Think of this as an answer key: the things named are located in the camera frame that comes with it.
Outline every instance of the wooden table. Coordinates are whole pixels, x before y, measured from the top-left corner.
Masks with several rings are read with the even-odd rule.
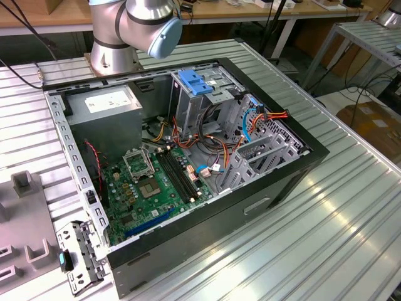
[[[365,6],[363,9],[327,11],[311,0],[304,0],[296,4],[293,9],[285,9],[280,20],[287,20],[280,39],[274,49],[273,58],[278,58],[283,50],[288,36],[296,20],[313,18],[337,18],[345,16],[358,16],[358,21],[365,20],[372,9]],[[266,21],[269,9],[262,9],[254,4],[244,4],[234,7],[225,0],[217,3],[198,1],[194,4],[194,17],[191,24],[236,23],[251,21]],[[39,33],[64,33],[74,31],[91,31],[91,14],[85,0],[64,0],[49,16],[26,13],[29,22]],[[190,23],[190,16],[182,13],[184,24]],[[0,8],[0,36],[29,34],[18,20],[14,19],[5,9]]]

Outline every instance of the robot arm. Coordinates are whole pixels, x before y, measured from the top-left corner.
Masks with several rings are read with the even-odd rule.
[[[401,0],[394,0],[388,9],[377,19],[384,27],[395,29],[401,27]]]
[[[182,23],[170,0],[90,0],[95,42],[92,67],[102,75],[135,70],[134,48],[154,58],[177,46]]]

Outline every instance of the ram slot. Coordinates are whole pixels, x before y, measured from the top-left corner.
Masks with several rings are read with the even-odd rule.
[[[177,171],[176,175],[180,178],[180,182],[184,186],[184,189],[187,191],[187,193],[190,194],[192,198],[197,199],[198,195],[195,188],[193,187],[187,176],[184,174],[177,161],[173,158],[171,153],[167,154],[167,160],[169,161],[170,165]]]
[[[187,194],[187,191],[184,189],[183,185],[180,183],[179,177],[175,174],[174,168],[169,164],[165,154],[157,154],[157,160],[160,162],[164,172],[169,177],[171,183],[175,190],[177,190],[178,194],[180,195],[181,199],[185,204],[190,202],[191,196]]]

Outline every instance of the cardboard box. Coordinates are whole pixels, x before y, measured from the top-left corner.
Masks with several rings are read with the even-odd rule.
[[[51,14],[52,11],[63,0],[15,0],[23,12],[36,14]],[[3,3],[12,10],[16,11],[14,4],[10,0],[3,0]]]
[[[345,107],[337,117],[350,125],[354,108],[354,105]],[[359,104],[352,129],[392,162],[401,162],[401,122],[379,104]]]

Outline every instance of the aluminum table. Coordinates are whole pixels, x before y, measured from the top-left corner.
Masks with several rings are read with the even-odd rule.
[[[386,300],[401,281],[401,170],[235,40],[179,46],[145,68],[226,56],[329,150],[279,206],[124,300]],[[39,64],[47,83],[90,78],[83,58]],[[34,65],[16,67],[39,84]],[[0,69],[0,181],[41,176],[55,230],[87,218],[40,91]],[[60,269],[1,300],[71,300]],[[110,274],[76,300],[116,300]]]
[[[330,64],[327,66],[327,69],[330,69],[330,67],[340,59],[342,53],[350,43],[358,45],[377,59],[367,73],[368,77],[363,83],[366,83],[374,76],[375,70],[378,68],[381,61],[388,64],[390,67],[401,65],[401,56],[395,52],[395,47],[401,44],[401,28],[387,29],[374,21],[338,23],[333,25],[326,40],[323,42],[319,52],[308,68],[305,79],[301,85],[303,88],[310,82],[321,59],[337,35],[343,36],[345,41],[339,47]]]

